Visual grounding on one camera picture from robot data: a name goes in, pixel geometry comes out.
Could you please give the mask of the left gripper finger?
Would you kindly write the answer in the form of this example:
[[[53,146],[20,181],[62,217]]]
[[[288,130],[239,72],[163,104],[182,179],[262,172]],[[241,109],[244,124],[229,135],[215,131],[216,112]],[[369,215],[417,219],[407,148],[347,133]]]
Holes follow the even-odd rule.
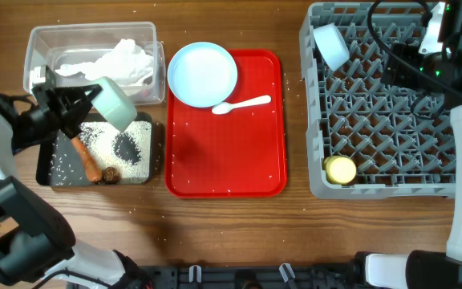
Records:
[[[92,108],[92,101],[102,90],[98,84],[55,88],[54,93],[59,102],[59,115],[63,120],[84,120]]]
[[[33,68],[30,71],[30,90],[37,87],[53,89],[57,87],[57,77],[54,71],[47,65]]]

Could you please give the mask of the mint green bowl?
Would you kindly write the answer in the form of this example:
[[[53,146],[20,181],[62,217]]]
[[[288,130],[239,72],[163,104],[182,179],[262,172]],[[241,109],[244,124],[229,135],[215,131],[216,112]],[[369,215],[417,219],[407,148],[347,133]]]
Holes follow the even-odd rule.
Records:
[[[123,132],[137,117],[134,103],[112,79],[104,76],[91,81],[102,91],[91,101],[99,114],[115,129]]]

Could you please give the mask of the white tissue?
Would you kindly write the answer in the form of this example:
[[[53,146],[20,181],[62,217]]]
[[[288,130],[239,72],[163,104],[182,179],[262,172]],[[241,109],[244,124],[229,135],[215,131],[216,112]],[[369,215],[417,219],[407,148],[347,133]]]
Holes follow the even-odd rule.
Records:
[[[133,39],[121,39],[109,52],[94,62],[62,64],[55,73],[63,77],[81,75],[86,81],[102,77],[113,80],[129,96],[140,92],[153,77],[155,58]]]

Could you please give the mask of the orange carrot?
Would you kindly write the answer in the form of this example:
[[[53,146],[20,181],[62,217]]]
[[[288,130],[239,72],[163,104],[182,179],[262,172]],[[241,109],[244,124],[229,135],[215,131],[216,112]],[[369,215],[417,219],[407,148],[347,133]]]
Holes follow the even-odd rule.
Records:
[[[71,143],[82,161],[86,178],[93,183],[100,182],[103,179],[103,173],[83,142],[78,137],[74,137]]]

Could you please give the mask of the light blue bowl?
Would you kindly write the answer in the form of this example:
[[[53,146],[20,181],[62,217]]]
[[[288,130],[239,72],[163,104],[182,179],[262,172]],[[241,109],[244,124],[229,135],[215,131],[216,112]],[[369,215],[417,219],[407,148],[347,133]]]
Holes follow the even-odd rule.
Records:
[[[347,44],[333,23],[315,28],[313,36],[323,60],[332,71],[337,71],[349,60]]]

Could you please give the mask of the brown mushroom scrap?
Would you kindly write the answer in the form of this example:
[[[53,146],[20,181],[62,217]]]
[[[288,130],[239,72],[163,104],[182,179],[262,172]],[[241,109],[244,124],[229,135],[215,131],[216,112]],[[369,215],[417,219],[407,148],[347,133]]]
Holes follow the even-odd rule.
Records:
[[[115,185],[121,180],[121,173],[115,167],[107,167],[103,171],[103,181],[105,184]]]

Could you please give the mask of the yellow plastic cup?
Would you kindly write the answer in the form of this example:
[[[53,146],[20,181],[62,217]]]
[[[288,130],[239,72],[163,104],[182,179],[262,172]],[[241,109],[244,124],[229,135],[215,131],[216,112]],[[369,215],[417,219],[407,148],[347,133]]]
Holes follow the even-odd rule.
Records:
[[[332,156],[323,161],[326,179],[331,184],[346,185],[354,180],[357,174],[355,163],[348,157]]]

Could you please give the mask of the light blue plate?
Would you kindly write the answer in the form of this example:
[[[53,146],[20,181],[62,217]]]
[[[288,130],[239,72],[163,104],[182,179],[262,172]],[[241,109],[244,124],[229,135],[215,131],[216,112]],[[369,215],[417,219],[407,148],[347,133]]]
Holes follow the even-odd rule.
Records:
[[[238,69],[230,52],[210,42],[190,43],[168,65],[170,92],[183,104],[210,108],[225,101],[238,81]]]

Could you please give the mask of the white plastic spoon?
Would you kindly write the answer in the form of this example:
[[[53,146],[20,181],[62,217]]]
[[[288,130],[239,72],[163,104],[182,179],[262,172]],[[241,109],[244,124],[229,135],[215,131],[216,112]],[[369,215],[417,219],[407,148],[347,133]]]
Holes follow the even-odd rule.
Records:
[[[249,100],[241,101],[239,103],[231,104],[228,102],[222,102],[214,106],[211,110],[212,114],[215,115],[224,115],[236,108],[246,108],[251,106],[263,105],[268,104],[271,101],[271,96],[263,95],[258,96]]]

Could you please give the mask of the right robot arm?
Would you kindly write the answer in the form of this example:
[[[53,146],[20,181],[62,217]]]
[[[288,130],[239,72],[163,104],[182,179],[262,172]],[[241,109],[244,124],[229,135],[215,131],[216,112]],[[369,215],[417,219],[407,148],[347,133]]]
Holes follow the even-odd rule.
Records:
[[[442,93],[450,112],[456,146],[456,198],[451,232],[444,253],[414,250],[408,255],[362,253],[357,280],[383,288],[462,288],[462,1],[447,1],[437,40],[442,48],[408,62],[379,37],[372,17],[378,2],[367,12],[371,37],[389,58],[385,72],[394,77],[412,75],[411,87]]]

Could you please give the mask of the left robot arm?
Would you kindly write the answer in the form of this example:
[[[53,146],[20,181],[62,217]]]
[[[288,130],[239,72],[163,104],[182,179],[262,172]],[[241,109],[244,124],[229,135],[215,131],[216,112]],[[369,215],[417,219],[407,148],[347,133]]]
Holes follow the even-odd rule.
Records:
[[[38,70],[28,110],[18,112],[17,96],[0,93],[0,283],[41,287],[52,279],[86,288],[150,288],[152,279],[117,250],[101,250],[76,239],[63,215],[19,179],[14,155],[52,140],[69,138],[95,109],[114,128],[136,118],[134,104],[110,78],[80,87],[59,87],[48,66]]]

